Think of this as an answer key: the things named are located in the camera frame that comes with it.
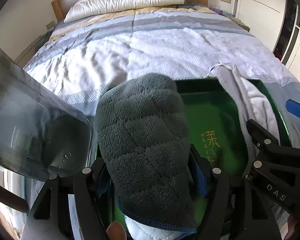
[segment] white pillow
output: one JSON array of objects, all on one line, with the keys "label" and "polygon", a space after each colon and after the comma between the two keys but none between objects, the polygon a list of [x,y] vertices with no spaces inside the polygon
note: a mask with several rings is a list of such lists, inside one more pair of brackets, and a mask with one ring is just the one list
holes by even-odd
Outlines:
[{"label": "white pillow", "polygon": [[184,3],[185,0],[79,0],[70,8],[64,22],[69,23],[98,14]]}]

